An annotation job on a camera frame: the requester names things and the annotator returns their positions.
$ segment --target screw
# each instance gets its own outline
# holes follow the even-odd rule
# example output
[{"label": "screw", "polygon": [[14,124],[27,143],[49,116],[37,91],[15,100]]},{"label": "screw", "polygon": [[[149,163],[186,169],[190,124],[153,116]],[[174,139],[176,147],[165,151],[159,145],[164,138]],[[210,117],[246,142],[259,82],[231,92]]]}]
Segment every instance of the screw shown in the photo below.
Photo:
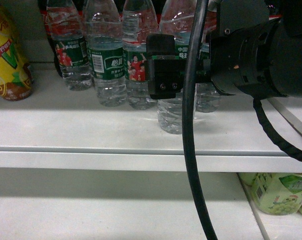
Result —
[{"label": "screw", "polygon": [[231,34],[231,30],[230,30],[229,28],[225,29],[225,30],[224,30],[224,34],[225,34],[225,35]]},{"label": "screw", "polygon": [[176,83],[176,82],[172,84],[172,88],[173,88],[174,90],[177,89],[177,83]]},{"label": "screw", "polygon": [[162,84],[160,85],[160,89],[161,89],[161,90],[165,90],[165,89],[166,89],[166,86],[165,86],[164,83],[162,83]]}]

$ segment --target yellow can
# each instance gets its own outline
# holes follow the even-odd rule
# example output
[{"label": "yellow can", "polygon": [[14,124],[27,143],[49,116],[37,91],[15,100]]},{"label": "yellow can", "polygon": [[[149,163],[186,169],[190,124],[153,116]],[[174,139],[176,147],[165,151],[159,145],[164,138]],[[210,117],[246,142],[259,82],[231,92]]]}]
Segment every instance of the yellow can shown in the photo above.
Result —
[{"label": "yellow can", "polygon": [[10,25],[11,20],[0,9],[0,96],[17,101],[31,95],[31,76]]}]

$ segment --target black bracket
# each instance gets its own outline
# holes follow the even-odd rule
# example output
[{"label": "black bracket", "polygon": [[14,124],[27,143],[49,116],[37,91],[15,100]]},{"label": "black bracket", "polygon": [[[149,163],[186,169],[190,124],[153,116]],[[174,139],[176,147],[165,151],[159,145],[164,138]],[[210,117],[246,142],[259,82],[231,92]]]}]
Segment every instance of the black bracket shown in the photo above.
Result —
[{"label": "black bracket", "polygon": [[[152,99],[175,98],[183,88],[186,60],[175,53],[174,36],[151,34],[146,40],[145,75]],[[210,61],[199,60],[197,83],[210,82]]]}]

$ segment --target white shelf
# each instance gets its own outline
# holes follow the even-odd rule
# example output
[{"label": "white shelf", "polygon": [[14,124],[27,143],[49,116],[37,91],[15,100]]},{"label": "white shelf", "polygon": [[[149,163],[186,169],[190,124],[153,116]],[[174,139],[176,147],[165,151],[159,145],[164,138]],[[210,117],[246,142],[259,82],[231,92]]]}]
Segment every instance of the white shelf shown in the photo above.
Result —
[{"label": "white shelf", "polygon": [[266,214],[254,204],[250,187],[243,186],[265,240],[302,240],[302,214],[299,212],[284,216]]},{"label": "white shelf", "polygon": [[[201,173],[219,240],[263,240],[235,173]],[[185,172],[0,169],[0,240],[206,239]]]},{"label": "white shelf", "polygon": [[[181,135],[160,129],[156,108],[107,108],[94,89],[70,91],[55,70],[37,70],[34,93],[0,98],[0,167],[185,171]],[[279,132],[302,148],[296,133],[268,101],[264,108]],[[214,113],[196,112],[199,170],[302,172],[272,144],[246,95],[222,98]]]}]

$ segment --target metal shelf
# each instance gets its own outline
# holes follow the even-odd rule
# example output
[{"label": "metal shelf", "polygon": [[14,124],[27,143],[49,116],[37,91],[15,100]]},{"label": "metal shelf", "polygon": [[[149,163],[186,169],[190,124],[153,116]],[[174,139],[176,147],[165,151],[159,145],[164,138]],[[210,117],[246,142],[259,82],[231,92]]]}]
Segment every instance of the metal shelf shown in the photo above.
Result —
[{"label": "metal shelf", "polygon": [[[0,167],[185,171],[181,135],[160,129],[156,108],[104,107],[93,88],[69,91],[55,70],[34,73],[33,94],[0,98]],[[302,137],[268,102],[278,131],[302,148]],[[202,172],[302,172],[271,143],[246,95],[222,98],[213,113],[195,114]]]}]

